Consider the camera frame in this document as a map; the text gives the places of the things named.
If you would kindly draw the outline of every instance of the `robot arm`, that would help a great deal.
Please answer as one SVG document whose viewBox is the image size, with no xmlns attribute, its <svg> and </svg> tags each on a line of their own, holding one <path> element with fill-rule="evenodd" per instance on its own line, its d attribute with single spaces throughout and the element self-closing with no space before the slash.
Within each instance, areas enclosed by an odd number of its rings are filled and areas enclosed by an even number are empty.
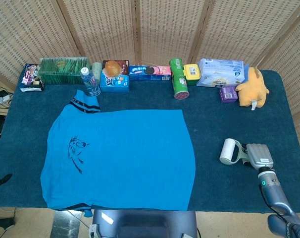
<svg viewBox="0 0 300 238">
<path fill-rule="evenodd" d="M 300 238 L 300 218 L 289 205 L 272 170 L 273 160 L 268 147 L 261 144 L 247 144 L 246 153 L 252 167 L 259 172 L 259 188 L 266 205 L 277 214 L 268 217 L 270 231 L 282 237 Z"/>
</svg>

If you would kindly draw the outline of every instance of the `white package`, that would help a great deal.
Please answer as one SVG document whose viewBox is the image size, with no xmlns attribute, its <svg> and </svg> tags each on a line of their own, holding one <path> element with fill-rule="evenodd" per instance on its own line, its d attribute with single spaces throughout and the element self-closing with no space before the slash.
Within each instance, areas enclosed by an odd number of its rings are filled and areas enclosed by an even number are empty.
<svg viewBox="0 0 300 238">
<path fill-rule="evenodd" d="M 244 62 L 227 59 L 204 59 L 199 61 L 200 80 L 197 86 L 237 86 L 245 80 Z"/>
</svg>

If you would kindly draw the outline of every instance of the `stuffed animal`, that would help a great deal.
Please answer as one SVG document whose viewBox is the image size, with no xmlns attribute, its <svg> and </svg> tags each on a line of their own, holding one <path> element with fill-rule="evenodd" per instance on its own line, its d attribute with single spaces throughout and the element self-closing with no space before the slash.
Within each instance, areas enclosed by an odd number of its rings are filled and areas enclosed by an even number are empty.
<svg viewBox="0 0 300 238">
<path fill-rule="evenodd" d="M 263 76 L 256 67 L 250 67 L 248 71 L 248 81 L 246 83 L 239 84 L 236 87 L 239 95 L 239 104 L 241 107 L 248 107 L 252 105 L 252 110 L 261 108 L 269 93 L 269 90 L 265 87 Z"/>
</svg>

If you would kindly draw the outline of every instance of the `table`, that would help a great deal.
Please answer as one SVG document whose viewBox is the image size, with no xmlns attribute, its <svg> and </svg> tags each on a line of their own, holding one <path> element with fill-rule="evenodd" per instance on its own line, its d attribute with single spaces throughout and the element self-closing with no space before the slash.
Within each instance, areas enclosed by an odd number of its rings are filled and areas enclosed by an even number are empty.
<svg viewBox="0 0 300 238">
<path fill-rule="evenodd" d="M 242 163 L 226 166 L 219 155 L 226 138 L 267 144 L 277 176 L 296 212 L 300 212 L 300 146 L 281 77 L 262 71 L 270 90 L 261 109 L 222 104 L 219 89 L 189 86 L 185 100 L 173 98 L 171 81 L 131 81 L 130 93 L 101 93 L 103 112 L 132 109 L 182 109 L 194 147 L 196 176 L 188 210 L 268 212 L 258 190 L 256 170 Z M 15 91 L 0 139 L 0 206 L 46 207 L 40 173 L 48 131 L 84 85 L 47 85 L 44 92 Z"/>
</svg>

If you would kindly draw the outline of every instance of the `purple snack bag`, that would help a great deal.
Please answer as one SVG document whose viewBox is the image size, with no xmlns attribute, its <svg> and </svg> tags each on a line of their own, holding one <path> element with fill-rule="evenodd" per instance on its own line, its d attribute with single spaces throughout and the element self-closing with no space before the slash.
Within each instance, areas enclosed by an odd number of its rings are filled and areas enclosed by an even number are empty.
<svg viewBox="0 0 300 238">
<path fill-rule="evenodd" d="M 219 93 L 222 103 L 234 103 L 238 99 L 235 86 L 222 86 Z"/>
</svg>

